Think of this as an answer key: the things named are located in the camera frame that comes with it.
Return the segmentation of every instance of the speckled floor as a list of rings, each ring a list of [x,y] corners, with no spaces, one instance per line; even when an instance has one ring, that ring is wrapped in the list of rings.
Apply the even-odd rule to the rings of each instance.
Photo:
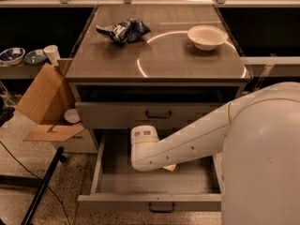
[[[23,142],[36,124],[19,112],[0,128],[0,141],[28,170],[43,177],[55,150],[48,142]],[[219,212],[174,212],[153,214],[147,212],[90,212],[77,203],[80,194],[88,194],[93,179],[97,155],[66,154],[67,161],[59,162],[49,187],[63,202],[47,189],[32,219],[34,225],[63,224],[204,224],[219,225]],[[0,145],[0,174],[30,177]],[[35,189],[0,186],[0,218],[7,225],[21,224],[34,197]]]

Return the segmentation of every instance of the open cardboard box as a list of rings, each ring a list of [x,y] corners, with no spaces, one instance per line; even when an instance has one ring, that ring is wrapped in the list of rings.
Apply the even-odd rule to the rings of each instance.
[[[96,139],[82,124],[66,125],[64,114],[74,108],[75,99],[65,81],[68,62],[55,69],[45,64],[16,106],[37,123],[36,128],[23,140],[51,142],[57,149],[64,147],[69,153],[96,153]]]

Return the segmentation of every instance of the drawer handle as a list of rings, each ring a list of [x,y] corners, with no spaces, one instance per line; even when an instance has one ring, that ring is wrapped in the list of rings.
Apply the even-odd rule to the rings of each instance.
[[[149,111],[146,111],[145,114],[147,118],[168,119],[172,117],[172,111],[168,111],[168,114],[151,114]]]
[[[175,203],[172,203],[172,209],[170,210],[157,210],[152,208],[152,204],[149,203],[149,210],[151,213],[157,213],[157,214],[170,214],[175,210]]]

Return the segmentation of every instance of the closed drawer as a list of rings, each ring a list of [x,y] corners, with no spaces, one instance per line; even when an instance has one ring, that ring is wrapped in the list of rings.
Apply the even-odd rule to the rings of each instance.
[[[220,211],[220,189],[210,157],[178,164],[173,172],[135,171],[125,130],[103,131],[90,195],[82,208],[102,211]]]
[[[182,128],[220,106],[199,103],[77,102],[85,128]]]

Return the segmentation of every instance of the gray metal tabletop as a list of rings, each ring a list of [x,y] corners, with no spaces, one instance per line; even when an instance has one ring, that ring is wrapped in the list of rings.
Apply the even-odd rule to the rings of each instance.
[[[119,45],[97,32],[124,20],[141,19],[151,32]],[[224,30],[211,5],[99,5],[67,73],[76,81],[248,80],[249,74],[230,39],[213,51],[197,49],[188,29],[212,25]]]

